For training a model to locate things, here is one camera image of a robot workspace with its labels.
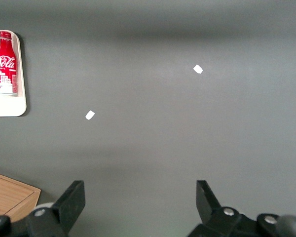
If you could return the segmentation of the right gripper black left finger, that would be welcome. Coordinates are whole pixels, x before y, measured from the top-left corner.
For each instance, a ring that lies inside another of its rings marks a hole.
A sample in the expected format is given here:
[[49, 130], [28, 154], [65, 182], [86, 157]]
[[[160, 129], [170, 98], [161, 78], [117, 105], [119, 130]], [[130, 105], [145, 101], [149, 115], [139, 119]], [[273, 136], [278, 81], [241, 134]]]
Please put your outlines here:
[[26, 218], [30, 237], [67, 237], [85, 207], [84, 182], [73, 181], [50, 206], [34, 209]]

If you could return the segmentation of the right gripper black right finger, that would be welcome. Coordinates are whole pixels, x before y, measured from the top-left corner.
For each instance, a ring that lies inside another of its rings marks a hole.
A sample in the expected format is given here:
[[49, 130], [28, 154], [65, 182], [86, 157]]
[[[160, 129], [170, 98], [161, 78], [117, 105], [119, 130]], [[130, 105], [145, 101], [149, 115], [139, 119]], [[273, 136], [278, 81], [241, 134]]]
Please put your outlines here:
[[221, 206], [205, 180], [196, 182], [196, 207], [202, 223], [190, 232], [190, 237], [231, 237], [241, 214], [234, 208]]

